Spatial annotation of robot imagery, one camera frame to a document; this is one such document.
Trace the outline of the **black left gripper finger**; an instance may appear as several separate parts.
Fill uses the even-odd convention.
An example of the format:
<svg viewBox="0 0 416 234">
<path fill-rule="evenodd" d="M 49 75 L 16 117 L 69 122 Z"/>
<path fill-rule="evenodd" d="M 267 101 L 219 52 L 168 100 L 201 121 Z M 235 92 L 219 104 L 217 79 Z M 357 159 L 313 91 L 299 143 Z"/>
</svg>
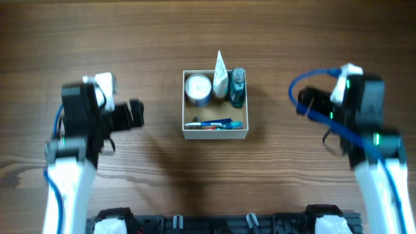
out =
<svg viewBox="0 0 416 234">
<path fill-rule="evenodd" d="M 113 111 L 113 130 L 125 131 L 131 129 L 133 119 L 127 103 L 121 103 L 114 107 Z"/>
<path fill-rule="evenodd" d="M 129 100 L 131 107 L 131 116 L 133 127 L 142 127 L 144 125 L 144 104 L 138 99 Z"/>
</svg>

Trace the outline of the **cotton swab round container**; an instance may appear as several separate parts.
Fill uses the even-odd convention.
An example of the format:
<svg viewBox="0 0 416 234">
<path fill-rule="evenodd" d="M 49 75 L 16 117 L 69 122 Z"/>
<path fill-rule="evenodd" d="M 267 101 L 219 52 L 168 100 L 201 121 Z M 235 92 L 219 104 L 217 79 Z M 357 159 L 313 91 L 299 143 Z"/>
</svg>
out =
<svg viewBox="0 0 416 234">
<path fill-rule="evenodd" d="M 212 84 L 205 75 L 194 74 L 185 81 L 184 91 L 190 104 L 202 107 L 208 104 L 211 98 Z"/>
</svg>

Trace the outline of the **blue mouthwash bottle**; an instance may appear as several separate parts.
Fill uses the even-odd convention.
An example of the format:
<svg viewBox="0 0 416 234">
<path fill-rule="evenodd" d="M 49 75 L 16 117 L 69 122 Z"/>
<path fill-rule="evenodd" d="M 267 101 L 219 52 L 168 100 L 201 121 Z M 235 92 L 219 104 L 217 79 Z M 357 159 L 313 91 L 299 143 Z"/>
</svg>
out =
<svg viewBox="0 0 416 234">
<path fill-rule="evenodd" d="M 242 108 L 245 95 L 246 71 L 244 68 L 235 68 L 229 79 L 229 102 L 234 108 Z"/>
</svg>

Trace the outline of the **white patterned tube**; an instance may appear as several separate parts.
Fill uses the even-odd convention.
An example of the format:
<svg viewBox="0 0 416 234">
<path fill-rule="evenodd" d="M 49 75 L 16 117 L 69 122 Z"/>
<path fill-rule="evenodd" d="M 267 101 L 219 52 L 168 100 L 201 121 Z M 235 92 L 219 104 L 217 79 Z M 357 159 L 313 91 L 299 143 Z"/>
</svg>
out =
<svg viewBox="0 0 416 234">
<path fill-rule="evenodd" d="M 213 79 L 213 94 L 218 99 L 225 98 L 228 94 L 229 78 L 227 72 L 222 54 L 218 51 Z"/>
</svg>

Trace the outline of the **blue disposable razor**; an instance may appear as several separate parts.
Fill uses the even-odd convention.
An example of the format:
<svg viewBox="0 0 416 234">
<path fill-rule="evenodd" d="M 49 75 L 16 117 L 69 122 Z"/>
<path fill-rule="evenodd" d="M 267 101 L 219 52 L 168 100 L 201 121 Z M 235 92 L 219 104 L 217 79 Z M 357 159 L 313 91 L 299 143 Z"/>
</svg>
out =
<svg viewBox="0 0 416 234">
<path fill-rule="evenodd" d="M 198 118 L 195 117 L 193 122 L 199 122 Z M 222 118 L 222 119 L 217 119 L 217 120 L 207 120 L 207 121 L 204 121 L 204 122 L 208 122 L 208 123 L 209 122 L 220 122 L 220 123 L 225 124 L 225 123 L 232 122 L 232 119 L 231 118 Z"/>
</svg>

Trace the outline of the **Colgate toothpaste tube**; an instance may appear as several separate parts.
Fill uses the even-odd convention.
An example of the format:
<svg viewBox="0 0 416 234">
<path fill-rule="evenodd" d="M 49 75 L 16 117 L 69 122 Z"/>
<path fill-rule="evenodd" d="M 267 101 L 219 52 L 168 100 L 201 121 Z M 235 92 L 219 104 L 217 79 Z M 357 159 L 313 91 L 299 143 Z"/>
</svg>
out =
<svg viewBox="0 0 416 234">
<path fill-rule="evenodd" d="M 226 128 L 219 127 L 219 126 L 213 126 L 213 125 L 202 126 L 202 127 L 199 127 L 198 129 L 201 129 L 201 130 L 226 130 Z"/>
</svg>

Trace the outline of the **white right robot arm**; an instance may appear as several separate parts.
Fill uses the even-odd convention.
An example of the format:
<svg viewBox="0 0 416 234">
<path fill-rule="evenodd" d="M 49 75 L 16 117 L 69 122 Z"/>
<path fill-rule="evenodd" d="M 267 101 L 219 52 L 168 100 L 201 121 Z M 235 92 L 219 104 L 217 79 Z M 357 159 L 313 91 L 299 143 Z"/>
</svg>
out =
<svg viewBox="0 0 416 234">
<path fill-rule="evenodd" d="M 325 92 L 295 86 L 315 75 L 337 78 L 336 89 Z M 339 135 L 365 204 L 372 233 L 414 233 L 415 219 L 408 191 L 408 166 L 404 139 L 384 124 L 385 82 L 371 73 L 319 69 L 301 74 L 289 85 L 288 96 L 296 111 L 328 126 Z"/>
</svg>

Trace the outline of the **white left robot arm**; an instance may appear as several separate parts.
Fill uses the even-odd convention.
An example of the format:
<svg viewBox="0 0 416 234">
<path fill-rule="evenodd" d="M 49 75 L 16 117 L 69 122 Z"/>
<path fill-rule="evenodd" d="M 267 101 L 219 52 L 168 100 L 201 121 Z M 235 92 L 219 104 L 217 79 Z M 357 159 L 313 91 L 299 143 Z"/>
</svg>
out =
<svg viewBox="0 0 416 234">
<path fill-rule="evenodd" d="M 144 125 L 144 104 L 130 99 L 106 106 L 110 97 L 96 83 L 62 86 L 62 104 L 45 144 L 44 179 L 49 190 L 43 233 L 84 233 L 99 154 L 113 132 Z"/>
</svg>

